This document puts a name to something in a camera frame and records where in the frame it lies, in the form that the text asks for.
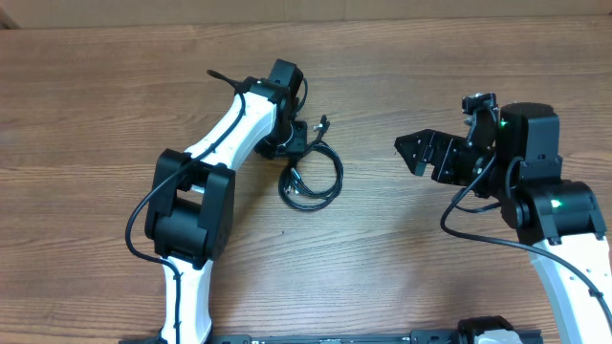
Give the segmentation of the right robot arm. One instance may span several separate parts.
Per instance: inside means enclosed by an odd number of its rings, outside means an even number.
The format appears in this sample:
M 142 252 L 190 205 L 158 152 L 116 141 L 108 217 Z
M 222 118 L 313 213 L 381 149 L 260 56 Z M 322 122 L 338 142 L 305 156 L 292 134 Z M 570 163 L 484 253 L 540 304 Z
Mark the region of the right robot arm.
M 396 138 L 410 172 L 433 167 L 437 183 L 459 188 L 441 220 L 454 237 L 526 251 L 551 304 L 564 343 L 611 340 L 611 264 L 606 224 L 596 195 L 562 177 L 560 121 L 554 108 L 534 102 L 499 107 L 491 99 L 464 99 L 470 127 L 461 138 L 425 129 Z M 472 193 L 494 200 L 514 241 L 451 228 L 448 217 Z

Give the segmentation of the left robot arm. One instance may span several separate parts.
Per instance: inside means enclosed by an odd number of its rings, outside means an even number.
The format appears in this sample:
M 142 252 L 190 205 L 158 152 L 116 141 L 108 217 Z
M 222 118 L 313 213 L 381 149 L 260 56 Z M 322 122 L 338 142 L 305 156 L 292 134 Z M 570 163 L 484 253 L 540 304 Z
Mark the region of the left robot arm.
M 233 103 L 200 141 L 159 156 L 145 219 L 165 277 L 165 322 L 155 343 L 206 343 L 211 271 L 233 221 L 236 172 L 251 152 L 295 158 L 306 148 L 306 124 L 296 120 L 306 81 L 282 59 L 266 78 L 232 81 Z

